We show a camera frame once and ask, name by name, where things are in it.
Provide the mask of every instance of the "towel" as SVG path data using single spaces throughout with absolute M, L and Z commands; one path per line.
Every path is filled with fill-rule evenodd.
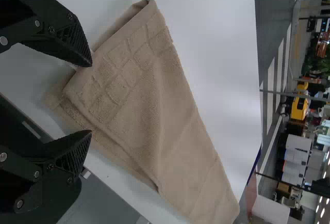
M 192 223 L 233 223 L 239 205 L 155 1 L 133 4 L 94 49 L 48 106 Z

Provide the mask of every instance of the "white surface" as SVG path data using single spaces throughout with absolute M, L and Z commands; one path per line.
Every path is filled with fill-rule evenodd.
M 289 219 L 290 208 L 261 195 L 257 195 L 252 208 L 252 214 L 271 224 L 285 224 Z
M 283 65 L 283 43 L 284 39 L 282 39 L 282 42 L 280 43 L 278 47 L 278 57 L 277 57 L 277 84 L 276 84 L 276 91 L 281 91 L 281 86 L 282 86 L 282 65 Z M 276 95 L 276 105 L 275 108 L 278 108 L 279 101 L 281 95 L 277 94 Z
M 274 90 L 274 69 L 275 69 L 275 57 L 272 60 L 272 63 L 270 63 L 270 66 L 268 68 L 268 91 Z M 270 126 L 273 122 L 273 99 L 274 94 L 267 93 L 267 134 L 269 132 Z
M 287 79 L 288 79 L 288 65 L 289 65 L 289 55 L 290 55 L 290 40 L 291 40 L 291 24 L 287 30 L 287 41 L 285 45 L 285 64 L 284 64 L 284 78 L 283 78 L 283 89 L 287 86 Z
M 58 1 L 79 17 L 92 45 L 116 18 L 139 0 Z M 254 0 L 156 2 L 166 19 L 207 131 L 239 200 L 261 144 Z M 239 43 L 239 49 L 237 37 L 244 41 Z M 59 119 L 42 106 L 42 96 L 59 77 L 73 69 L 61 60 L 21 45 L 0 57 L 0 92 L 52 137 L 67 134 L 69 131 L 60 126 Z M 108 160 L 90 151 L 85 165 L 151 223 L 180 223 L 154 192 Z

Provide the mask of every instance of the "bolt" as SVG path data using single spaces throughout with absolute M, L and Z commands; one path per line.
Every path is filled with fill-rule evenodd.
M 47 171 L 51 171 L 51 170 L 53 170 L 54 169 L 54 164 L 53 163 L 49 163 L 48 165 L 47 165 Z
M 1 153 L 0 154 L 0 162 L 3 162 L 7 159 L 7 154 L 6 153 Z
M 48 27 L 48 32 L 49 32 L 50 34 L 54 34 L 54 33 L 55 33 L 55 29 L 54 29 L 54 27 L 49 26 L 49 27 Z
M 71 14 L 71 13 L 68 13 L 68 19 L 69 19 L 70 21 L 72 21 L 72 20 L 73 20 L 73 16 L 72 16 L 72 14 Z
M 23 206 L 23 200 L 17 202 L 17 208 L 20 209 Z
M 72 184 L 72 177 L 69 177 L 69 178 L 67 179 L 67 183 L 68 183 L 68 184 Z
M 6 46 L 8 44 L 8 39 L 4 36 L 0 37 L 0 44 Z
M 34 174 L 34 176 L 35 176 L 36 179 L 39 177 L 39 175 L 40 175 L 40 172 L 39 171 L 36 171 L 35 174 Z

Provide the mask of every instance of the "yellow vehicle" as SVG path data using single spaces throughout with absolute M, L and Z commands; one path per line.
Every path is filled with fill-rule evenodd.
M 291 118 L 304 120 L 308 113 L 309 99 L 294 98 L 291 106 Z
M 308 94 L 307 91 L 308 82 L 300 82 L 297 85 L 296 91 L 298 94 Z M 299 97 L 287 97 L 285 103 L 282 104 L 281 116 L 285 117 L 289 113 L 292 119 L 304 120 L 308 115 L 308 108 L 310 100 Z
M 297 92 L 304 94 L 307 88 L 308 88 L 308 82 L 299 82 L 297 85 Z

